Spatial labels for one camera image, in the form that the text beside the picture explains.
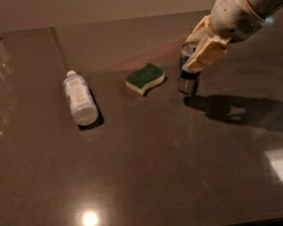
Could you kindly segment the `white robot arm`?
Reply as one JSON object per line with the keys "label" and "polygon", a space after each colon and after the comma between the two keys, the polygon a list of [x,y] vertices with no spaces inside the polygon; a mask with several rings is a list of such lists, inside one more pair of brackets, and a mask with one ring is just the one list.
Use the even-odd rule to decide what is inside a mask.
{"label": "white robot arm", "polygon": [[185,40],[196,47],[182,69],[198,73],[212,65],[227,53],[230,43],[252,37],[282,7],[283,0],[216,0]]}

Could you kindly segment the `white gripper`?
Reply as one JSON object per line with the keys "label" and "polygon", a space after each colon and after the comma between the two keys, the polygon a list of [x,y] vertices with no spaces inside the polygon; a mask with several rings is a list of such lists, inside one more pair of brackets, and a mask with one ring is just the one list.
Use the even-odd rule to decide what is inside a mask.
{"label": "white gripper", "polygon": [[181,68],[201,72],[227,54],[231,41],[245,41],[265,23],[248,0],[216,0],[210,16],[204,16],[181,45]]}

